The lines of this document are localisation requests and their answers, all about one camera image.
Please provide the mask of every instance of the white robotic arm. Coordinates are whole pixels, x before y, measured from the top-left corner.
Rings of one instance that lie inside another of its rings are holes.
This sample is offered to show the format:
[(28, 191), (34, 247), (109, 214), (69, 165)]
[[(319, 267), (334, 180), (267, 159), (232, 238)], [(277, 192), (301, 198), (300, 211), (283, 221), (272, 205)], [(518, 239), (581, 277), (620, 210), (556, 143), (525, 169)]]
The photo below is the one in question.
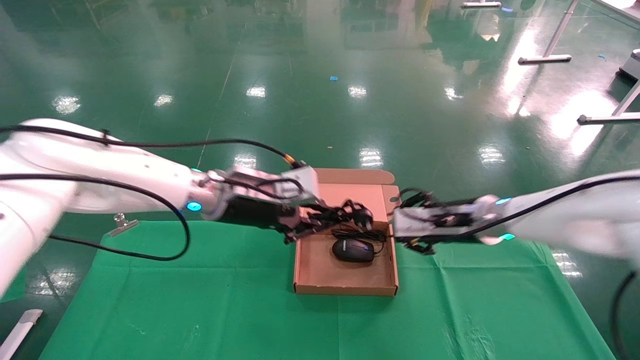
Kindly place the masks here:
[(394, 211), (394, 235), (425, 254), (439, 242), (494, 245), (522, 237), (640, 265), (639, 189), (640, 170), (631, 170), (504, 199), (442, 203), (418, 192)]
[[(60, 120), (34, 119), (22, 125), (105, 137)], [(0, 177), (10, 174), (70, 175), (129, 184), (159, 195), (178, 209), (198, 211), (207, 220), (276, 229), (289, 241), (327, 225), (301, 218), (298, 206), (331, 209), (322, 207), (316, 173), (308, 166), (280, 175), (246, 168), (200, 172), (137, 147), (51, 133), (16, 132), (0, 144)], [(52, 179), (0, 181), (0, 295), (64, 212), (166, 210), (165, 205), (145, 195), (105, 184)]]

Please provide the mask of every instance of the green cloth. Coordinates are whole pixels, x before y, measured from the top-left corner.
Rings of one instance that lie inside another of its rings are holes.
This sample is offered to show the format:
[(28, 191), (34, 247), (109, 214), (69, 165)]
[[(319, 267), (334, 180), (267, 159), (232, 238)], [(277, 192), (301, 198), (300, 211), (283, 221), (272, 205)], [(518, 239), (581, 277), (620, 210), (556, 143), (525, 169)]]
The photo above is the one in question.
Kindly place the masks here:
[(27, 270), (22, 269), (15, 277), (4, 296), (0, 299), (0, 302), (7, 302), (15, 299), (19, 299), (24, 296), (24, 287), (27, 282)]
[[(614, 359), (544, 245), (398, 245), (396, 297), (296, 295), (279, 234), (191, 228), (177, 261), (99, 252), (40, 359)], [(182, 241), (177, 222), (142, 222), (102, 243)]]

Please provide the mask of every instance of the black computer mouse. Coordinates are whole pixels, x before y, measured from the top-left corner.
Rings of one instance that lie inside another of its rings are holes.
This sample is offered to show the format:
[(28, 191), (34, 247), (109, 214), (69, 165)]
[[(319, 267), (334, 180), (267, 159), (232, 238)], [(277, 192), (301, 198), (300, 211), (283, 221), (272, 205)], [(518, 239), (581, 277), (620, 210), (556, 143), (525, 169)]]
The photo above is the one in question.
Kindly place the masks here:
[(370, 263), (373, 261), (374, 249), (372, 243), (355, 239), (336, 241), (331, 247), (333, 255), (338, 260), (350, 263)]

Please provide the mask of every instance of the cardboard box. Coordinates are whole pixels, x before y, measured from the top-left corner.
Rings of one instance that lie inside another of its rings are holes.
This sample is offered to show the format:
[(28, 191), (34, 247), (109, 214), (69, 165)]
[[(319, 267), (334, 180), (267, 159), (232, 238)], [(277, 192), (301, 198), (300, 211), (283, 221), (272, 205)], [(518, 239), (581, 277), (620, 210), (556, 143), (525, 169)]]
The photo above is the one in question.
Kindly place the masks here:
[[(394, 176), (383, 170), (317, 168), (320, 196), (331, 206), (346, 199), (360, 202), (373, 213), (374, 228), (391, 234), (388, 213), (398, 188)], [(398, 289), (396, 247), (387, 239), (372, 263), (339, 261), (331, 252), (330, 229), (296, 242), (293, 289), (299, 294), (394, 296)]]

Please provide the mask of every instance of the glossy epoxy floor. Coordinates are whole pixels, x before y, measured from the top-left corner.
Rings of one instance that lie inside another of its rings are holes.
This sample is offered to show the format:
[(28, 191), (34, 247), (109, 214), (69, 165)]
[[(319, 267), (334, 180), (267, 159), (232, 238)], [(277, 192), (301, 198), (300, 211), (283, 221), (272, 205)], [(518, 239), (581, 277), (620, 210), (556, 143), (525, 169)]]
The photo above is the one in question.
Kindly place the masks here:
[[(460, 3), (0, 0), (0, 125), (52, 117), (125, 140), (251, 138), (315, 167), (384, 168), (400, 187), (444, 200), (639, 166), (640, 128), (575, 123), (610, 114), (630, 88), (614, 73), (638, 47), (633, 24), (584, 0), (556, 50), (573, 60), (521, 67), (568, 2), (507, 0), (481, 12)], [(157, 153), (202, 169), (283, 169), (243, 146)], [(110, 215), (70, 215), (56, 232), (98, 240), (111, 228)], [(628, 266), (556, 252), (610, 342), (609, 304)], [(0, 305), (0, 338), (23, 310), (45, 310), (16, 359), (41, 352), (92, 256), (50, 241), (30, 262), (26, 296)], [(622, 311), (636, 357), (639, 293), (636, 284)]]

